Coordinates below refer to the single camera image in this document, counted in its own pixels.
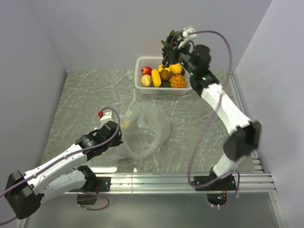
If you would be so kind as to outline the yellow fruit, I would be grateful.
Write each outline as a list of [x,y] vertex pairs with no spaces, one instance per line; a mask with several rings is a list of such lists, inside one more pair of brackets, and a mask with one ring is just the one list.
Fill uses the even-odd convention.
[[183,70],[182,66],[179,63],[170,65],[170,69],[174,75],[180,75]]
[[162,80],[160,77],[160,73],[157,69],[153,69],[151,71],[152,83],[154,87],[160,87],[162,84]]

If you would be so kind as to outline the dark purple grape bunch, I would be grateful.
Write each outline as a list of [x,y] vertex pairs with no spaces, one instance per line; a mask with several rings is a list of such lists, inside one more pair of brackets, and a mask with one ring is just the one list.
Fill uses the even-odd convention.
[[180,44],[181,32],[172,30],[166,40],[162,40],[162,68],[169,68],[170,65],[178,62],[178,47]]

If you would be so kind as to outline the orange spiky pineapple toy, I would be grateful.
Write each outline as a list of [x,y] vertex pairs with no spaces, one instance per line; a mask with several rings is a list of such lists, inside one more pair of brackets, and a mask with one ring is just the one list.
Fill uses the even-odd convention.
[[173,75],[168,81],[163,81],[166,88],[186,88],[187,83],[183,75]]

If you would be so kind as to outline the yellow bell pepper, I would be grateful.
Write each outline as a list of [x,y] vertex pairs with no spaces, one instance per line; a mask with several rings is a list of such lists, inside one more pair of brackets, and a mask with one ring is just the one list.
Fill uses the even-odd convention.
[[169,67],[163,67],[163,65],[159,65],[158,71],[161,72],[162,70],[167,70],[169,73],[171,72],[171,69]]

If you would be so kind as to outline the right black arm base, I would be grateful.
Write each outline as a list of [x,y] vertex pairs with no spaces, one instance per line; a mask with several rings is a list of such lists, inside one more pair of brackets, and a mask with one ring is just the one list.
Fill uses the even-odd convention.
[[218,209],[231,202],[239,189],[239,183],[232,174],[222,179],[218,179],[213,174],[194,176],[194,181],[191,183],[194,184],[196,191],[206,191],[208,203]]

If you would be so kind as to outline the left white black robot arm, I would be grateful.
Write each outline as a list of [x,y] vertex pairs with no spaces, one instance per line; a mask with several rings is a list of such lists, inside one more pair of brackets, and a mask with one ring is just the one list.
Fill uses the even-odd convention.
[[100,189],[95,173],[84,162],[122,144],[120,124],[108,121],[100,129],[81,136],[57,157],[22,173],[12,172],[2,196],[16,218],[25,219],[48,200],[68,191]]

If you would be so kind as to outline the transparent plastic bag with fruit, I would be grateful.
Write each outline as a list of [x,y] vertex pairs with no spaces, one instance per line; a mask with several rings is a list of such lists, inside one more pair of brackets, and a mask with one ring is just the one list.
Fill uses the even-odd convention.
[[143,159],[170,136],[169,117],[158,106],[135,102],[120,115],[123,143],[112,152],[114,160]]

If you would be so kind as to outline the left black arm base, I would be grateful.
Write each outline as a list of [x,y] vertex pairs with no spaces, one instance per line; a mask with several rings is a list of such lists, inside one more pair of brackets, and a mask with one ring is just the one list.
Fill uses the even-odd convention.
[[[108,192],[111,185],[111,177],[97,177],[97,175],[88,167],[80,166],[77,169],[73,168],[74,171],[80,171],[85,176],[85,184],[81,190],[86,192],[93,192],[99,194],[101,192]],[[77,203],[81,207],[91,206],[97,202],[97,196],[93,195],[77,195]]]

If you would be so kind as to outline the brown kiwi fruit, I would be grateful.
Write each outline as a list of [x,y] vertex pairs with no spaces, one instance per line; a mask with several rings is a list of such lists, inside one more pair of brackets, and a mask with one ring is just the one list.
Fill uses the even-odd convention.
[[162,81],[169,81],[171,73],[169,73],[167,70],[162,70],[160,72],[160,77]]

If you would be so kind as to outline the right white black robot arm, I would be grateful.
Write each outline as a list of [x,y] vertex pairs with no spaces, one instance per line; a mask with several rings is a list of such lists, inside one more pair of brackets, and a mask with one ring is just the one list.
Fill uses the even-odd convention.
[[223,122],[229,137],[223,145],[223,155],[210,170],[209,184],[215,190],[226,184],[231,171],[259,146],[261,123],[252,121],[229,98],[223,85],[209,69],[210,49],[205,45],[196,45],[190,51],[190,45],[175,48],[174,62],[182,65],[190,75],[192,89],[207,102]]

